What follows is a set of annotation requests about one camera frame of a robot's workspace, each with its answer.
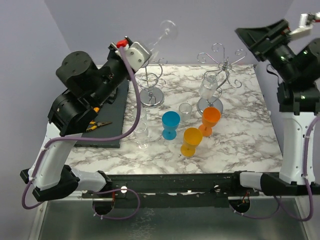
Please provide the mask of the tall clear flute glass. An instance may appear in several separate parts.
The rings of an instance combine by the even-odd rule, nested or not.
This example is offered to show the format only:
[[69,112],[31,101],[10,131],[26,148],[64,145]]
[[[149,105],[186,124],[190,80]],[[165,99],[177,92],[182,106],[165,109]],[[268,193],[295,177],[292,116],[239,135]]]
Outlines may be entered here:
[[147,47],[151,51],[151,57],[148,60],[149,63],[157,60],[157,56],[160,52],[160,45],[167,40],[175,40],[178,36],[178,27],[172,20],[164,20],[160,24],[159,36],[152,37],[147,41]]

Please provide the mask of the small clear wine glass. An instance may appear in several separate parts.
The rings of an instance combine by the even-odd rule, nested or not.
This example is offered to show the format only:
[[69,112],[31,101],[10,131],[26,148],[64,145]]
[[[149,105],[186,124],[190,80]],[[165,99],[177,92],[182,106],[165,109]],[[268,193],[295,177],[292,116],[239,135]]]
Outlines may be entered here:
[[202,80],[199,88],[199,96],[203,99],[208,100],[211,98],[218,88],[218,81],[220,76],[216,72],[209,72]]

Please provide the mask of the clear ribbed wine glass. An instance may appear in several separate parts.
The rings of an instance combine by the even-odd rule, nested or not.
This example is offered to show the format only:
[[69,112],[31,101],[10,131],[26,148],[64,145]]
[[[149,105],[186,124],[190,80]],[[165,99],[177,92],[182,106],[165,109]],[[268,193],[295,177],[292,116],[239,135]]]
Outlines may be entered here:
[[148,125],[147,112],[144,107],[141,107],[138,125]]

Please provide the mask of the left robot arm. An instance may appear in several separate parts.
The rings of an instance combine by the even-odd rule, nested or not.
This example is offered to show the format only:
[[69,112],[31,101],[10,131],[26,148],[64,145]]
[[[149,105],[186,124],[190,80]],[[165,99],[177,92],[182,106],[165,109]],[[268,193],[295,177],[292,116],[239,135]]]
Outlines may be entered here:
[[90,123],[110,95],[150,58],[151,52],[128,37],[109,46],[107,61],[97,67],[84,51],[68,54],[56,70],[66,90],[53,102],[38,157],[20,176],[33,186],[39,204],[65,198],[74,191],[91,191],[104,198],[111,180],[103,171],[85,172],[71,168],[66,160],[75,143],[83,140]]

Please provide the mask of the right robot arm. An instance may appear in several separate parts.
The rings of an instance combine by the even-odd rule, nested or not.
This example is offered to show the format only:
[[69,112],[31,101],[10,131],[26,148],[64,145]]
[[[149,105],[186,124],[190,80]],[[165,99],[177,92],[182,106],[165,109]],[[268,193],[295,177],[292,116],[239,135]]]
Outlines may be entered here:
[[279,173],[240,171],[230,183],[230,191],[241,196],[248,188],[267,196],[318,195],[313,170],[314,128],[320,116],[320,40],[310,41],[299,53],[291,41],[311,33],[320,20],[319,13],[304,13],[299,26],[291,30],[287,20],[255,28],[237,28],[235,33],[260,61],[268,61],[282,81],[277,100],[284,124],[283,159]]

